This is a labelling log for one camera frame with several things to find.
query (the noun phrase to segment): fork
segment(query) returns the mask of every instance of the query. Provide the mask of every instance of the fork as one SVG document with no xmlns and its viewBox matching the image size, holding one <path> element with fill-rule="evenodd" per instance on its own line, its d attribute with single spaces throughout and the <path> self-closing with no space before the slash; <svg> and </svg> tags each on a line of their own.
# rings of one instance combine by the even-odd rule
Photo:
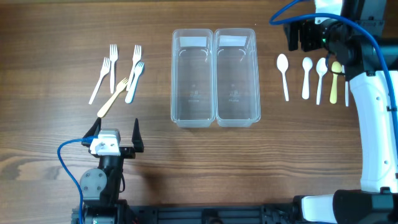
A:
<svg viewBox="0 0 398 224">
<path fill-rule="evenodd" d="M 132 56 L 132 68 L 130 72 L 129 83 L 127 84 L 127 91 L 130 90 L 132 79 L 134 78 L 134 69 L 140 60 L 141 60 L 141 45 L 136 45 L 134 48 L 134 55 Z"/>
<path fill-rule="evenodd" d="M 126 99 L 124 100 L 126 103 L 131 103 L 134 99 L 134 95 L 136 93 L 136 88 L 137 88 L 137 82 L 139 79 L 139 76 L 142 73 L 142 70 L 144 69 L 144 62 L 139 62 L 134 69 L 134 73 L 136 74 L 134 76 L 134 80 L 132 81 L 131 87 L 129 92 L 127 93 Z"/>
<path fill-rule="evenodd" d="M 97 82 L 97 85 L 94 88 L 93 94 L 91 95 L 90 101 L 88 102 L 89 105 L 91 105 L 94 101 L 95 96 L 97 95 L 98 89 L 100 88 L 101 82 L 105 75 L 109 73 L 109 70 L 111 69 L 111 62 L 109 61 L 109 58 L 104 58 L 104 63 L 102 64 L 102 69 L 99 74 L 99 80 Z"/>
<path fill-rule="evenodd" d="M 127 78 L 123 78 L 123 80 L 121 80 L 119 82 L 119 84 L 116 86 L 116 91 L 114 92 L 114 94 L 111 96 L 111 98 L 104 104 L 104 106 L 99 109 L 97 116 L 100 118 L 103 118 L 106 113 L 109 111 L 110 107 L 112 106 L 112 104 L 114 103 L 114 101 L 116 100 L 116 98 L 118 97 L 118 95 L 123 92 L 123 90 L 126 88 L 127 86 Z"/>
<path fill-rule="evenodd" d="M 111 67 L 111 93 L 114 92 L 114 81 L 115 81 L 115 76 L 114 76 L 114 64 L 118 60 L 118 47 L 116 44 L 111 44 L 110 50 L 109 50 L 109 59 L 111 59 L 112 62 L 112 67 Z"/>
</svg>

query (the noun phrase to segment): clear plastic bin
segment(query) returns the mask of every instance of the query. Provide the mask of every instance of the clear plastic bin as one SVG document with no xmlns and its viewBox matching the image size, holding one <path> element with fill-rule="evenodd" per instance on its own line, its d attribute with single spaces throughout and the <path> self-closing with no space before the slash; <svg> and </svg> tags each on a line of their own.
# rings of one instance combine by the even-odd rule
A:
<svg viewBox="0 0 398 224">
<path fill-rule="evenodd" d="M 213 32 L 175 30 L 172 45 L 171 119 L 181 128 L 206 128 L 215 120 Z"/>
<path fill-rule="evenodd" d="M 259 121 L 256 34 L 252 29 L 218 29 L 215 54 L 217 123 L 248 127 Z"/>
</svg>

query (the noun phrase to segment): yellow spoon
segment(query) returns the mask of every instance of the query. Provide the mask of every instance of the yellow spoon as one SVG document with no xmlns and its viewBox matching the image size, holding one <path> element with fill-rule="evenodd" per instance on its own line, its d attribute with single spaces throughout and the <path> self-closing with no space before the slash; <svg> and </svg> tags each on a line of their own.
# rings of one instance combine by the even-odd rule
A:
<svg viewBox="0 0 398 224">
<path fill-rule="evenodd" d="M 338 62 L 333 62 L 331 66 L 331 71 L 336 73 L 341 73 L 341 65 Z M 337 74 L 333 73 L 333 83 L 331 84 L 330 91 L 330 103 L 335 104 L 337 102 Z"/>
</svg>

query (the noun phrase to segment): wooden table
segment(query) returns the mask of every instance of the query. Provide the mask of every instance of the wooden table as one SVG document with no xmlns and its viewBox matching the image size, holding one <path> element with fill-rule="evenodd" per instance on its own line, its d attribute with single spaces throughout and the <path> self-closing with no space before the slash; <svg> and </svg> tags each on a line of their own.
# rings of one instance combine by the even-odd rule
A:
<svg viewBox="0 0 398 224">
<path fill-rule="evenodd" d="M 78 205 L 74 183 L 56 150 L 82 137 L 110 97 L 106 77 L 87 102 L 109 44 L 118 44 L 117 81 L 127 77 L 135 44 L 146 70 L 132 105 L 118 98 L 103 127 L 118 128 L 130 145 L 134 118 L 146 147 L 124 163 L 131 205 L 259 205 L 294 195 L 358 189 L 361 140 L 351 96 L 329 103 L 332 75 L 315 105 L 318 75 L 310 75 L 310 99 L 301 98 L 304 57 L 326 52 L 288 52 L 281 27 L 268 20 L 286 1 L 161 1 L 18 4 L 0 6 L 0 223 L 69 223 Z M 389 1 L 386 36 L 398 35 Z M 302 3 L 287 16 L 313 12 Z M 248 27 L 256 31 L 261 120 L 250 128 L 181 129 L 170 120 L 172 32 L 181 28 Z M 290 101 L 285 102 L 276 58 L 289 58 Z M 77 179 L 98 160 L 80 144 L 63 158 Z"/>
</svg>

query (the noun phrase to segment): wooden tabletop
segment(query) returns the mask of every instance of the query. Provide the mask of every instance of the wooden tabletop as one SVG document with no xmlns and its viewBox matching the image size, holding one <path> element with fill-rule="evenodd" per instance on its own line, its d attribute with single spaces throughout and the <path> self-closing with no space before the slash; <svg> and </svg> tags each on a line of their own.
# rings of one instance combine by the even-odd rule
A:
<svg viewBox="0 0 398 224">
<path fill-rule="evenodd" d="M 332 75 L 310 74 L 310 99 L 301 97 L 304 57 L 324 50 L 289 52 L 281 27 L 268 20 L 286 1 L 159 1 L 17 4 L 0 6 L 0 223 L 70 223 L 78 191 L 57 159 L 58 146 L 82 137 L 111 96 L 106 77 L 88 104 L 109 44 L 119 47 L 117 82 L 127 77 L 135 44 L 146 70 L 134 103 L 122 93 L 103 119 L 131 145 L 140 122 L 145 152 L 125 161 L 130 205 L 259 205 L 295 195 L 358 189 L 361 140 L 354 99 L 345 106 L 344 80 L 329 103 Z M 385 36 L 397 36 L 389 1 Z M 313 3 L 286 16 L 313 12 Z M 250 128 L 181 129 L 170 119 L 172 32 L 181 28 L 252 28 L 257 37 L 261 120 Z M 289 59 L 284 100 L 276 58 Z M 80 144 L 63 158 L 80 179 L 98 160 Z"/>
</svg>

